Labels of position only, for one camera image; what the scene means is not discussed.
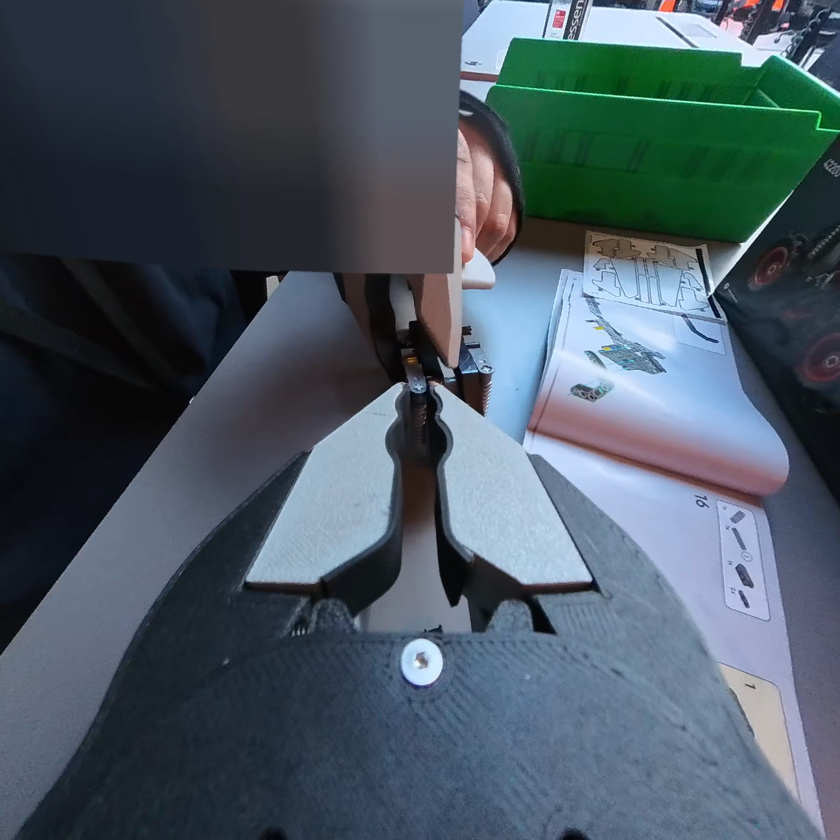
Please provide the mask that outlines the black lego box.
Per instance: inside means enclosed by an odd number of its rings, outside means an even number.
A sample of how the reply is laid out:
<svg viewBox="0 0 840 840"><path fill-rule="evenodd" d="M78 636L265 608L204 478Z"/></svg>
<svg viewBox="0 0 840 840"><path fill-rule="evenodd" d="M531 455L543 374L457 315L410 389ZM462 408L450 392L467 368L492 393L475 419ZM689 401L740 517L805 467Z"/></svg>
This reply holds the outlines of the black lego box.
<svg viewBox="0 0 840 840"><path fill-rule="evenodd" d="M742 252L717 299L839 499L839 140Z"/></svg>

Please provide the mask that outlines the black grey lego model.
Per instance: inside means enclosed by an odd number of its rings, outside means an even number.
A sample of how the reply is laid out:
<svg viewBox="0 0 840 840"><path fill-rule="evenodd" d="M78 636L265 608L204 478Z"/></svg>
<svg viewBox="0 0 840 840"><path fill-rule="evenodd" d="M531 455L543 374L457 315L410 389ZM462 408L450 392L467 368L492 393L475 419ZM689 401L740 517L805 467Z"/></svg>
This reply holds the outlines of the black grey lego model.
<svg viewBox="0 0 840 840"><path fill-rule="evenodd" d="M495 369L469 325L461 330L458 360L453 366L441 359L417 320L397 330L396 341L407 387L404 421L407 454L410 458L425 459L429 450L432 385L450 391L485 416Z"/></svg>

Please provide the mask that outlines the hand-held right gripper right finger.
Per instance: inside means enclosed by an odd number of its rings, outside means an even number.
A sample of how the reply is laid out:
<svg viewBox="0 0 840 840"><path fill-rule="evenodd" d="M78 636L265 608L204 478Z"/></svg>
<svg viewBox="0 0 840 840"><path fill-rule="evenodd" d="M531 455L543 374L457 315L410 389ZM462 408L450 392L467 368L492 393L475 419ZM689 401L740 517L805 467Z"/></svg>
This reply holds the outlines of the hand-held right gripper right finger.
<svg viewBox="0 0 840 840"><path fill-rule="evenodd" d="M523 447L441 385L429 392L437 561L452 606L584 592L592 573Z"/></svg>

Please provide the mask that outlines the white cardboard box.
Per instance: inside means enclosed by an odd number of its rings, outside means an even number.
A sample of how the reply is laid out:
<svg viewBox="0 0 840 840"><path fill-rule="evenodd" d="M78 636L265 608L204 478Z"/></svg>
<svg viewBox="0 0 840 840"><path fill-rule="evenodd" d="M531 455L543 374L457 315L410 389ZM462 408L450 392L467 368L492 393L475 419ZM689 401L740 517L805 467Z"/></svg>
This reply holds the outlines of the white cardboard box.
<svg viewBox="0 0 840 840"><path fill-rule="evenodd" d="M514 38L540 39L550 22L551 11L546 3L489 3L463 35L461 80L486 87L496 82L510 42ZM747 67L757 67L767 58L754 46L696 14L594 7L582 39L606 45L740 54Z"/></svg>

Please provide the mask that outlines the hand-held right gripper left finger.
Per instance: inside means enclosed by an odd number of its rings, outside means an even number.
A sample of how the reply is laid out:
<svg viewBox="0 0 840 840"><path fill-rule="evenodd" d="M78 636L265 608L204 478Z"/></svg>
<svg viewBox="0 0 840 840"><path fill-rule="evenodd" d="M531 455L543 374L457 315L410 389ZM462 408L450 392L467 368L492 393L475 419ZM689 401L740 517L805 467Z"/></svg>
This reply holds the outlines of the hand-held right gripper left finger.
<svg viewBox="0 0 840 840"><path fill-rule="evenodd" d="M387 435L404 392L392 386L313 447L247 572L249 587L347 590L354 565L387 540L398 467Z"/></svg>

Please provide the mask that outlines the green plastic bin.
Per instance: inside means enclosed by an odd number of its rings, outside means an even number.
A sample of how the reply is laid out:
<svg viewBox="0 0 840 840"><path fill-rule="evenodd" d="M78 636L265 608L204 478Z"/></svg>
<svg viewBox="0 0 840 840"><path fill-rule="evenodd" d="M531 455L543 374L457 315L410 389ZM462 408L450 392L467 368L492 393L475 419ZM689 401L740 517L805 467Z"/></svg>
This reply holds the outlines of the green plastic bin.
<svg viewBox="0 0 840 840"><path fill-rule="evenodd" d="M835 141L838 92L780 56L515 38L486 102L531 217L741 243Z"/></svg>

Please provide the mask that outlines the lego sticker sheet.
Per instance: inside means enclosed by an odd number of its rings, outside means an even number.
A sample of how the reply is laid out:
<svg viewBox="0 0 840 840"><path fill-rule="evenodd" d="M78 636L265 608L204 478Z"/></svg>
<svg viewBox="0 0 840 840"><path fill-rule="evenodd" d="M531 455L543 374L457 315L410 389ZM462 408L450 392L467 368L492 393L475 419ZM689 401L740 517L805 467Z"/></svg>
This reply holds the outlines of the lego sticker sheet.
<svg viewBox="0 0 840 840"><path fill-rule="evenodd" d="M583 292L708 321L723 315L711 296L715 284L706 245L676 245L588 230L584 236Z"/></svg>

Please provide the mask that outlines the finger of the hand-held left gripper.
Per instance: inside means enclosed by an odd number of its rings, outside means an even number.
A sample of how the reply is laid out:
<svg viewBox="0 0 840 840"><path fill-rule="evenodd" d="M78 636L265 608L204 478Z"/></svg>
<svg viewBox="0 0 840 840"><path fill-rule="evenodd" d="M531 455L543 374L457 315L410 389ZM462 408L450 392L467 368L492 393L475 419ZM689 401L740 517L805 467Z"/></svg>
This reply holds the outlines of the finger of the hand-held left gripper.
<svg viewBox="0 0 840 840"><path fill-rule="evenodd" d="M421 276L420 323L438 357L448 368L455 368L463 336L463 288L458 272Z"/></svg>
<svg viewBox="0 0 840 840"><path fill-rule="evenodd" d="M340 273L340 296L390 382L420 382L421 364L409 327L399 327L392 291L403 276Z"/></svg>

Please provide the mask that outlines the lego instruction booklet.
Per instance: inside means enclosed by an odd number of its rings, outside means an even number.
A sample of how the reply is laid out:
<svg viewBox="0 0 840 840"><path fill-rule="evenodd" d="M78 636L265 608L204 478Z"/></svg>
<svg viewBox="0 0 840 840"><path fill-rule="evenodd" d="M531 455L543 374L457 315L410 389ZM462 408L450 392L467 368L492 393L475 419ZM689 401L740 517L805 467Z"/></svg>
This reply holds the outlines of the lego instruction booklet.
<svg viewBox="0 0 840 840"><path fill-rule="evenodd" d="M742 389L727 323L600 297L562 270L524 444L657 564L823 830L762 504L789 457Z"/></svg>

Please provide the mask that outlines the person's dark clothing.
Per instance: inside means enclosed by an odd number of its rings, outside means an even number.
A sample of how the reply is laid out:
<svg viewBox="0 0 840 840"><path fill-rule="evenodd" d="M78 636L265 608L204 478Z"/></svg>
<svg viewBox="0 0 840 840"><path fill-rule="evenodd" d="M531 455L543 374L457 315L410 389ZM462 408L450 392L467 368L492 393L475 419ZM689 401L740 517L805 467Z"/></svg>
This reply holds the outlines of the person's dark clothing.
<svg viewBox="0 0 840 840"><path fill-rule="evenodd" d="M2 649L284 275L2 254Z"/></svg>

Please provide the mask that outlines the person's left hand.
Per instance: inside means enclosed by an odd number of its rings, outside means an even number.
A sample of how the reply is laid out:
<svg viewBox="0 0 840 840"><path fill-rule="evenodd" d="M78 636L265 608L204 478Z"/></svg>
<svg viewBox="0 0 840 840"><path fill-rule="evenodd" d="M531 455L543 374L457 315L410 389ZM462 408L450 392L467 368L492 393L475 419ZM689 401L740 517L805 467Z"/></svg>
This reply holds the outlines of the person's left hand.
<svg viewBox="0 0 840 840"><path fill-rule="evenodd" d="M511 184L489 141L464 118L458 120L455 209L463 264L478 250L499 260L518 232Z"/></svg>

